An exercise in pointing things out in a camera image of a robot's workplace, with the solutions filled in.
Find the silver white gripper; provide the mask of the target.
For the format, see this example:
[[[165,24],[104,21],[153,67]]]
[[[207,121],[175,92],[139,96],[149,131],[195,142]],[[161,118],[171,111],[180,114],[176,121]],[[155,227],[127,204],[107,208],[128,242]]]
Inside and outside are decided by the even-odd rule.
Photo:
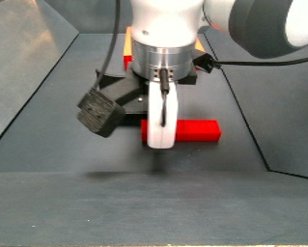
[[[193,70],[193,50],[193,43],[181,47],[157,47],[132,40],[131,68],[148,81],[147,145],[152,149],[173,146],[176,82]]]

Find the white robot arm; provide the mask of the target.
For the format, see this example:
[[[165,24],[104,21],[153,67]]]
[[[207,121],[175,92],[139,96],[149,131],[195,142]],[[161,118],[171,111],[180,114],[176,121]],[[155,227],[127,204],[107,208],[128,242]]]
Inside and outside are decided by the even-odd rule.
[[[227,33],[251,56],[271,59],[308,45],[308,0],[131,0],[132,70],[148,81],[147,144],[173,146],[176,82],[193,68],[201,27]]]

